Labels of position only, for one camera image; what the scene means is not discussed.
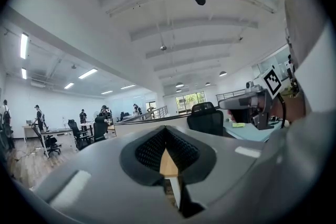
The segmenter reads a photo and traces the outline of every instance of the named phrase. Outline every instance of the black office chair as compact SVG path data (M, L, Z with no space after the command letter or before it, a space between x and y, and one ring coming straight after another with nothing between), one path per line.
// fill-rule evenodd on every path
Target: black office chair
M120 113L120 121L122 121L122 120L124 119L124 117L125 117L125 113L124 113L124 112L121 112L121 113Z
M70 129L72 129L73 136L76 140L76 148L78 150L82 150L88 145L91 145L91 138L93 138L93 135L88 136L88 131L79 131L75 120L68 120L68 125Z
M93 124L95 142L105 140L104 134L106 133L108 124L104 121L105 117L96 117Z
M223 136L223 122L222 111L216 110L211 102L194 105L191 109L191 115L187 117L187 123L191 130L218 136Z
M36 135L37 135L38 139L40 140L41 145L43 147L43 139L44 139L44 137L36 129L36 124L32 124L31 126L32 126L31 128L36 133ZM57 139L54 138L52 135L48 135L47 138L44 140L44 143L46 145L48 154L50 154L51 152L57 152L58 155L61 154L61 149L56 144L57 143Z

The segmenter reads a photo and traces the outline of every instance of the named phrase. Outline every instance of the metal railing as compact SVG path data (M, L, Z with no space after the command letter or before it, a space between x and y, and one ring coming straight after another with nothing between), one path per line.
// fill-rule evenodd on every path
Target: metal railing
M163 106L153 111L147 112L145 114L135 116L133 118L123 120L122 122L134 122L134 121L145 121L164 118L168 114L167 106Z
M216 97L217 97L217 101L219 102L220 100L235 97L235 96L238 96L238 95L242 95L244 93L245 93L245 89L239 90L239 91L234 91L234 92L217 94Z

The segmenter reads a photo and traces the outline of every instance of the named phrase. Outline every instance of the wooden piece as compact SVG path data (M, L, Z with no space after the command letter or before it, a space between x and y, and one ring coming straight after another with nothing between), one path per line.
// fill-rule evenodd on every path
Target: wooden piece
M168 151L165 150L161 158L160 174L162 174L164 177L177 177L178 171L179 170L177 169Z

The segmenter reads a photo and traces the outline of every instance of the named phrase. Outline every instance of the wall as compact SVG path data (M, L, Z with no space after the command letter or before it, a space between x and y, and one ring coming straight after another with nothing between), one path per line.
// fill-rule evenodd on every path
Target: wall
M5 87L6 86L6 70L5 70L5 66L3 64L3 60L2 60L2 44L0 43L0 102L2 105L3 102L3 96L4 96L4 92L5 92Z
M145 88L138 88L125 93L107 96L104 102L105 105L111 109L113 118L116 118L120 117L121 112L128 112L132 115L133 104L137 104L141 108L143 114L146 113L146 102L153 100L157 101L157 97L155 92Z
M178 115L176 97L181 96L181 95L195 93L195 92L202 92L202 91L204 91L207 102L211 102L214 106L218 105L217 98L216 98L216 94L218 94L217 86L212 86L208 88L199 89L197 91L191 91L191 92L186 92L183 94L175 94L173 96L164 97L163 100L164 100L165 105L167 106L169 115L170 116Z
M50 128L62 128L62 117L65 118L66 124L69 119L74 119L78 124L82 109L85 109L88 120L93 120L93 114L100 111L104 102L104 99L78 97L26 86L11 78L6 80L4 98L7 99L12 114L14 138L23 137L22 126L26 124L26 120L36 117L34 106L37 104L45 113L46 123Z
M238 91L246 88L246 83L255 79L251 66L244 67L238 72L223 77L217 85L217 94Z

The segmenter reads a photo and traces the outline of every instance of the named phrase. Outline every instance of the sticky note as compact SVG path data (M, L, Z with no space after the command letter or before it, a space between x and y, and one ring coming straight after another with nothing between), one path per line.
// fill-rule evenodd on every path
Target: sticky note
M232 127L233 128L245 127L245 123L243 123L243 122L240 122L240 123L233 122Z

